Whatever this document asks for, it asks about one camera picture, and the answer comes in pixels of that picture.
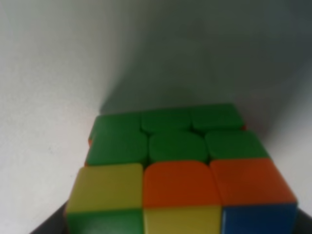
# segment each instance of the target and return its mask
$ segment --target cube side face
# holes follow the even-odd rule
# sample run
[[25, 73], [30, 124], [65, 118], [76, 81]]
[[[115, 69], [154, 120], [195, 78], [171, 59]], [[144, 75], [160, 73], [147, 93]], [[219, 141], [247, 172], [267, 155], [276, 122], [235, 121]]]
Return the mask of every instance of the cube side face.
[[142, 113], [142, 130], [153, 134], [166, 131], [189, 130], [191, 117], [187, 109], [167, 109]]
[[94, 136], [97, 134], [138, 131], [140, 131], [139, 113], [98, 116], [91, 129], [89, 143], [92, 142]]
[[208, 161], [204, 139], [188, 132], [167, 132], [151, 136], [149, 156], [152, 163], [169, 160]]
[[191, 109], [193, 128], [206, 133], [211, 130], [240, 130], [244, 120], [232, 104], [198, 106]]
[[270, 157], [250, 131], [211, 131], [205, 140], [211, 160]]
[[144, 172], [143, 207], [220, 205], [209, 167], [198, 161], [159, 162]]
[[216, 160], [211, 169], [224, 206], [297, 202], [269, 158]]
[[221, 207], [145, 209], [145, 234], [220, 234]]
[[297, 204], [223, 208], [223, 234], [291, 234]]
[[70, 234], [143, 234], [143, 212], [137, 210], [69, 213]]
[[142, 181], [140, 164], [82, 168], [66, 213], [142, 208]]
[[147, 164], [148, 139], [140, 132], [99, 134], [94, 137], [86, 164], [89, 166], [141, 163]]

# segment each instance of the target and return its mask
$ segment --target white wall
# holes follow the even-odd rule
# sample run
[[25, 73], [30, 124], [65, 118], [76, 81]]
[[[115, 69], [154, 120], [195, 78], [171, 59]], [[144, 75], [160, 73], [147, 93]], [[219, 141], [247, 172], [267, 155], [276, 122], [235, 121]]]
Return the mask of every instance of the white wall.
[[68, 198], [99, 110], [217, 101], [238, 104], [312, 214], [309, 4], [0, 0], [0, 233]]

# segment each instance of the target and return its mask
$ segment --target cube top face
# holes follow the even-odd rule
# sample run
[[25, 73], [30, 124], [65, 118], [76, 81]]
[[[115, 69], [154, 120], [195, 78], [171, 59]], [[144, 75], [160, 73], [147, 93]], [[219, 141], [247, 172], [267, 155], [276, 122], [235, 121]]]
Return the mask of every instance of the cube top face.
[[269, 157], [251, 131], [211, 131], [205, 140], [211, 160]]
[[148, 139], [140, 132], [98, 134], [86, 159], [89, 166], [142, 163], [147, 161]]
[[148, 133], [189, 130], [191, 116], [186, 109], [155, 110], [142, 113], [142, 129]]
[[142, 181], [138, 163], [81, 168], [66, 213], [142, 208]]
[[210, 167], [224, 206], [297, 202], [269, 158], [216, 160]]
[[205, 141], [189, 132], [166, 132], [150, 137], [149, 151], [151, 162], [168, 160], [208, 161]]
[[144, 210], [145, 234], [220, 234], [221, 206]]
[[210, 168], [198, 161], [157, 162], [144, 172], [143, 207], [220, 205]]
[[232, 104], [215, 104], [197, 106], [191, 109], [195, 130], [207, 132], [211, 130], [239, 130], [244, 121]]
[[124, 133], [138, 131], [140, 131], [139, 113], [98, 116], [91, 130], [89, 140], [92, 140], [98, 133]]

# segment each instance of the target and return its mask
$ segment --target rubik's cube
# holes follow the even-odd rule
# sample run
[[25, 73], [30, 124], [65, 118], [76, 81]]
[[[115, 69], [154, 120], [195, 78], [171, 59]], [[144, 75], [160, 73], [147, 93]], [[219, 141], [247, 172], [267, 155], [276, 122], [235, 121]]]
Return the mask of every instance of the rubik's cube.
[[290, 234], [297, 200], [231, 104], [98, 116], [70, 234]]

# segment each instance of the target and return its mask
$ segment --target dark surface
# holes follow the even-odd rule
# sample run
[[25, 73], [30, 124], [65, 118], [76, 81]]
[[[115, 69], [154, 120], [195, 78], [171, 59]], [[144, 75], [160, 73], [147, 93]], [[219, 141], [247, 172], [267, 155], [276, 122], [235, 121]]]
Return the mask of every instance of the dark surface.
[[[63, 218], [65, 204], [62, 205], [51, 217], [42, 223], [31, 234], [66, 234]], [[299, 210], [293, 234], [311, 234], [312, 218], [302, 210]]]

